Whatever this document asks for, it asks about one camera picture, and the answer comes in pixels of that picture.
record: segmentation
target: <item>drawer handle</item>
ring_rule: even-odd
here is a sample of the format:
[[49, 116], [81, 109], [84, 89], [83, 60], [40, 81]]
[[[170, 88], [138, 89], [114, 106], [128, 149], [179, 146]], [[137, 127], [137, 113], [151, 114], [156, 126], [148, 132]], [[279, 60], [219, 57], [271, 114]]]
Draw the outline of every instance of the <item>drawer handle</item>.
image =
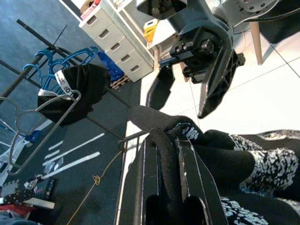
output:
[[140, 68], [140, 67], [137, 65], [137, 66], [135, 66], [135, 67], [133, 67], [133, 68], [131, 69], [131, 72], [135, 72], [135, 71], [137, 71], [139, 68]]
[[130, 55], [125, 55], [125, 56], [121, 59], [121, 61], [122, 61], [122, 62], [125, 62], [125, 61], [127, 61], [128, 59], [130, 59]]
[[104, 38], [105, 36], [107, 36], [109, 34], [108, 29], [105, 29], [100, 35], [99, 37]]
[[86, 23], [88, 25], [92, 25], [93, 23], [95, 23], [97, 21], [97, 17], [92, 16]]
[[116, 43], [113, 47], [111, 47], [111, 50], [114, 51], [120, 47], [119, 43]]

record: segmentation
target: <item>white strip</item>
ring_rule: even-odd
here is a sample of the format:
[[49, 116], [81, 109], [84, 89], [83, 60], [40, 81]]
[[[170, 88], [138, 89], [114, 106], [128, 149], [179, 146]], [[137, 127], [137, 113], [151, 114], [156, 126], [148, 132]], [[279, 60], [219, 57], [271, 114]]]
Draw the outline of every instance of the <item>white strip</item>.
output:
[[90, 159], [92, 159], [92, 158], [95, 158], [95, 157], [97, 157], [97, 156], [99, 156], [99, 155], [100, 155], [100, 152], [97, 151], [97, 152], [95, 152], [95, 153], [93, 153], [93, 154], [91, 154], [91, 155], [85, 156], [85, 157], [83, 157], [83, 158], [81, 158], [81, 159], [78, 159], [78, 160], [76, 160], [76, 161], [74, 161], [74, 162], [72, 162], [72, 163], [69, 163], [69, 164], [67, 164], [67, 165], [65, 165], [65, 166], [63, 166], [63, 167], [61, 167], [61, 168], [59, 168], [59, 169], [56, 170], [56, 171], [53, 171], [53, 172], [51, 172], [51, 173], [45, 175], [44, 177], [42, 177], [42, 179], [45, 180], [45, 179], [47, 179], [47, 178], [49, 178], [49, 177], [52, 177], [52, 176], [54, 176], [54, 175], [56, 175], [56, 174], [58, 174], [58, 173], [60, 173], [60, 172], [62, 172], [62, 171], [64, 171], [64, 170], [66, 170], [66, 169], [69, 169], [69, 168], [71, 168], [71, 167], [73, 167], [73, 166], [75, 166], [75, 165], [77, 165], [77, 164], [80, 164], [80, 163], [83, 163], [83, 162], [85, 162], [85, 161], [87, 161], [87, 160], [90, 160]]
[[49, 126], [50, 124], [52, 124], [52, 121], [51, 120], [46, 120], [43, 124], [41, 124], [40, 126], [38, 126], [36, 130], [43, 130], [47, 126]]
[[94, 138], [88, 140], [88, 141], [85, 142], [85, 143], [82, 143], [82, 144], [76, 146], [75, 148], [72, 148], [72, 149], [69, 150], [69, 151], [66, 151], [66, 152], [60, 154], [60, 155], [57, 156], [57, 157], [54, 157], [54, 158], [52, 158], [52, 159], [50, 159], [50, 160], [44, 162], [44, 163], [43, 163], [43, 166], [47, 165], [47, 164], [50, 163], [50, 162], [55, 161], [55, 160], [58, 159], [58, 158], [61, 158], [61, 157], [65, 156], [65, 155], [71, 153], [72, 151], [75, 151], [75, 150], [78, 149], [78, 148], [81, 148], [82, 146], [84, 146], [84, 145], [86, 145], [86, 144], [88, 144], [88, 143], [90, 143], [90, 142], [93, 142], [93, 141], [97, 140], [98, 138], [100, 138], [100, 137], [102, 137], [102, 136], [104, 136], [104, 133], [102, 133], [102, 134], [100, 134], [100, 135], [98, 135], [98, 136], [96, 136], [96, 137], [94, 137]]
[[4, 142], [0, 142], [0, 144], [3, 144], [3, 145], [5, 145], [5, 146], [8, 146], [9, 148], [11, 147], [9, 144], [6, 144], [6, 143], [4, 143]]
[[51, 209], [51, 210], [53, 210], [54, 206], [55, 206], [55, 203], [53, 203], [53, 202], [45, 201], [45, 200], [38, 199], [38, 198], [31, 198], [31, 199], [29, 199], [27, 201], [24, 201], [24, 202], [27, 203], [27, 204], [30, 204], [30, 205], [35, 205], [35, 206], [38, 206], [38, 207]]
[[53, 152], [53, 153], [51, 153], [51, 154], [48, 154], [48, 155], [46, 155], [45, 156], [45, 158], [44, 159], [48, 159], [48, 158], [51, 158], [52, 156], [55, 156], [56, 154], [58, 154], [60, 151], [59, 150], [57, 150], [57, 151], [55, 151], [55, 152]]
[[40, 89], [38, 94], [38, 96], [58, 96], [58, 94], [56, 94], [53, 91], [50, 90], [44, 90], [44, 89]]
[[60, 141], [57, 144], [51, 146], [50, 148], [48, 148], [49, 151], [51, 151], [52, 149], [55, 149], [56, 147], [60, 146], [64, 141]]
[[72, 95], [73, 90], [70, 86], [70, 84], [67, 82], [62, 70], [57, 71], [55, 74], [56, 81], [58, 85], [61, 87], [61, 89], [67, 94]]
[[63, 1], [63, 0], [60, 0], [60, 3], [66, 7], [66, 9], [79, 21], [81, 22], [82, 20], [73, 12], [73, 10], [70, 9], [70, 7]]

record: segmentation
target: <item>white box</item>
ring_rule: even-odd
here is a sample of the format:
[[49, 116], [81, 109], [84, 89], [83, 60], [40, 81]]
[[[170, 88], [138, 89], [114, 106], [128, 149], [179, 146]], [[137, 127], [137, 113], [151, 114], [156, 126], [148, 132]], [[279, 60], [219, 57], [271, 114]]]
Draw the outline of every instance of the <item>white box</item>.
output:
[[135, 48], [128, 41], [126, 37], [116, 42], [110, 49], [106, 50], [105, 53], [114, 61], [120, 61], [124, 56], [132, 52]]
[[112, 23], [101, 34], [99, 34], [94, 40], [104, 51], [110, 49], [114, 44], [120, 41], [124, 37], [124, 34], [119, 28]]
[[152, 72], [153, 68], [148, 65], [145, 61], [139, 63], [138, 65], [131, 68], [125, 74], [133, 81], [136, 82], [142, 77], [146, 76], [148, 73]]
[[121, 68], [121, 70], [127, 72], [142, 61], [143, 57], [137, 52], [137, 50], [133, 50], [131, 53], [122, 57], [121, 60], [116, 64]]
[[112, 23], [113, 21], [110, 17], [101, 6], [98, 5], [97, 8], [95, 8], [94, 11], [79, 24], [79, 27], [94, 40]]

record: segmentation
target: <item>electric cable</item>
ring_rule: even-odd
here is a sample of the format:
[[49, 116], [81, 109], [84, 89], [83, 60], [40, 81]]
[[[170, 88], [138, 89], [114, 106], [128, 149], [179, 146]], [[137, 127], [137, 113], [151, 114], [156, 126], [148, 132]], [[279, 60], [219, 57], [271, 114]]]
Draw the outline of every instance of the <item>electric cable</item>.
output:
[[244, 22], [269, 22], [269, 21], [274, 21], [274, 20], [279, 20], [279, 19], [283, 19], [286, 18], [288, 16], [291, 16], [293, 14], [296, 14], [300, 12], [300, 7], [297, 9], [294, 9], [288, 13], [283, 13], [277, 16], [271, 16], [269, 18], [256, 18], [256, 19], [249, 19], [249, 20], [245, 20]]
[[89, 197], [90, 193], [92, 192], [92, 190], [94, 189], [94, 187], [96, 185], [99, 185], [102, 178], [104, 177], [107, 169], [109, 168], [109, 166], [113, 163], [113, 161], [122, 153], [122, 151], [118, 152], [115, 157], [109, 162], [109, 164], [106, 166], [106, 168], [104, 169], [103, 173], [101, 176], [98, 175], [93, 175], [93, 180], [94, 180], [94, 184], [92, 185], [92, 187], [90, 188], [90, 190], [88, 191], [88, 193], [86, 194], [86, 196], [84, 197], [84, 199], [81, 201], [81, 203], [79, 204], [78, 208], [76, 209], [76, 211], [73, 213], [73, 215], [71, 216], [71, 218], [69, 219], [69, 221], [67, 222], [67, 225], [70, 225], [73, 218], [75, 217], [75, 215], [78, 213], [79, 209], [81, 208], [81, 206], [83, 205], [83, 203], [85, 202], [85, 200]]
[[237, 35], [237, 34], [242, 34], [242, 33], [245, 33], [245, 32], [247, 32], [248, 30], [250, 30], [250, 28], [248, 28], [247, 30], [241, 31], [241, 32], [239, 32], [239, 33], [233, 33], [233, 34], [234, 34], [234, 35]]

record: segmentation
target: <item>rope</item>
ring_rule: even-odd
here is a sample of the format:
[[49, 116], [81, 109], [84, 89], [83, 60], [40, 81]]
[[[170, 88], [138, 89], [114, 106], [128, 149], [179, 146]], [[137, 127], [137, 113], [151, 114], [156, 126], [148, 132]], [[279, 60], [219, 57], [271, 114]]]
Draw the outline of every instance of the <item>rope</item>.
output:
[[67, 225], [70, 225], [73, 218], [75, 217], [75, 215], [77, 214], [77, 212], [79, 211], [79, 209], [81, 208], [81, 206], [83, 205], [83, 203], [85, 202], [85, 200], [89, 197], [90, 193], [92, 192], [92, 190], [94, 189], [94, 187], [96, 185], [99, 185], [102, 178], [104, 177], [107, 169], [109, 168], [109, 166], [113, 163], [113, 161], [121, 154], [122, 152], [120, 151], [118, 154], [115, 155], [115, 157], [109, 162], [109, 164], [106, 166], [106, 168], [104, 169], [101, 177], [99, 177], [98, 175], [93, 175], [93, 180], [94, 180], [94, 184], [92, 185], [92, 187], [90, 188], [90, 190], [88, 191], [88, 193], [86, 194], [86, 196], [84, 197], [84, 199], [81, 201], [80, 205], [78, 206], [78, 208], [76, 209], [76, 211], [73, 213], [73, 215], [71, 216], [71, 218], [69, 219]]

